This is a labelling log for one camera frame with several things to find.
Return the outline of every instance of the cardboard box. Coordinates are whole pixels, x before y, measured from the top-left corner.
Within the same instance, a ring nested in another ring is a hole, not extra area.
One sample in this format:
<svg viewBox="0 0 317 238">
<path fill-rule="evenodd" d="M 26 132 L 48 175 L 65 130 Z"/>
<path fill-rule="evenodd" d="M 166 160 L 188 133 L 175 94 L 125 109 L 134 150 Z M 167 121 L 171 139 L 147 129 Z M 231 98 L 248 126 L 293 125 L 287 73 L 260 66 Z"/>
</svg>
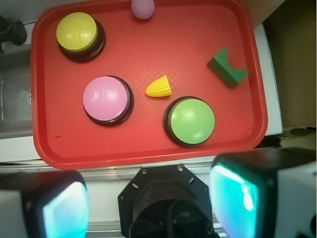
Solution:
<svg viewBox="0 0 317 238">
<path fill-rule="evenodd" d="M 305 142 L 298 140 L 297 144 L 305 146 L 307 134 L 316 134 L 316 1 L 286 0 L 264 22 L 264 28 L 285 136 L 304 136 Z M 308 131 L 291 132 L 299 128 Z M 310 138 L 316 148 L 316 136 Z"/>
</svg>

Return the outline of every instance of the teal light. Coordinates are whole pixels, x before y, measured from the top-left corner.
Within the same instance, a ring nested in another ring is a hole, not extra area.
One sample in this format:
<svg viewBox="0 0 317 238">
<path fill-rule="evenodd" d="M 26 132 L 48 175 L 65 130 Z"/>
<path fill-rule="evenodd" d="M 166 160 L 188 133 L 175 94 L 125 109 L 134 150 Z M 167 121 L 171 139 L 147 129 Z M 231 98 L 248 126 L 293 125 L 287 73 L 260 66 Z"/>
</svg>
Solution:
<svg viewBox="0 0 317 238">
<path fill-rule="evenodd" d="M 74 182 L 43 208 L 47 238 L 83 238 L 89 221 L 87 189 Z"/>
<path fill-rule="evenodd" d="M 210 198 L 214 214 L 231 238 L 254 238 L 258 187 L 223 165 L 211 169 Z"/>
</svg>

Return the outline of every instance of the pink ball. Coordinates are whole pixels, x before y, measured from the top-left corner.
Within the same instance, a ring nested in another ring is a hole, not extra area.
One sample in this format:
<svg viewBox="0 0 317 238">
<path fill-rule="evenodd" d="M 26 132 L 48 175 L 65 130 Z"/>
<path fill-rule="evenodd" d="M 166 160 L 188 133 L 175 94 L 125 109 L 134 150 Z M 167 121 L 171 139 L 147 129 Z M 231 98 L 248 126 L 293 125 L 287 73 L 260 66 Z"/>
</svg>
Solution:
<svg viewBox="0 0 317 238">
<path fill-rule="evenodd" d="M 154 1 L 132 0 L 131 9 L 138 19 L 148 19 L 154 12 Z"/>
</svg>

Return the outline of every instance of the red tray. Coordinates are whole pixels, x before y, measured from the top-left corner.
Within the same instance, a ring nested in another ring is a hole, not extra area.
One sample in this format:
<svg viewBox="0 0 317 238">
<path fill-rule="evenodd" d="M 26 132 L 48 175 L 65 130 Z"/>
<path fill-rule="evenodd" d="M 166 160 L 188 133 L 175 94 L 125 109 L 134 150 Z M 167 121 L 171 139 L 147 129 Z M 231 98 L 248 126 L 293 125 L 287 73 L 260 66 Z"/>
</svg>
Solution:
<svg viewBox="0 0 317 238">
<path fill-rule="evenodd" d="M 254 148 L 263 138 L 267 115 L 253 28 L 237 0 L 156 0 L 149 20 L 138 20 L 131 2 L 91 0 L 52 8 L 32 36 L 32 113 L 35 147 L 59 169 L 170 161 Z M 59 50 L 59 21 L 82 11 L 101 23 L 106 47 L 94 60 L 76 63 Z M 207 67 L 223 47 L 235 69 L 250 73 L 228 88 Z M 146 87 L 167 75 L 173 94 L 149 98 Z M 83 108 L 87 84 L 116 75 L 132 88 L 131 117 L 115 127 L 93 123 Z M 174 144 L 163 129 L 167 106 L 182 96 L 206 101 L 215 114 L 212 136 L 196 148 Z"/>
</svg>

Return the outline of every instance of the green arch block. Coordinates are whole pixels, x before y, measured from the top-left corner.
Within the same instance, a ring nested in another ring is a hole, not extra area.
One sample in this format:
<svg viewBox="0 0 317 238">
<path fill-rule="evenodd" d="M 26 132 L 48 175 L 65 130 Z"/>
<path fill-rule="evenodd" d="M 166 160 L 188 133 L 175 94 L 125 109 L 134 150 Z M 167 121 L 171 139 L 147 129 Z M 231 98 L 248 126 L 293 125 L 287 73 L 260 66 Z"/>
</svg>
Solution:
<svg viewBox="0 0 317 238">
<path fill-rule="evenodd" d="M 223 48 L 218 54 L 208 62 L 208 67 L 228 86 L 233 87 L 239 84 L 247 75 L 248 71 L 234 70 L 228 64 L 228 49 Z"/>
</svg>

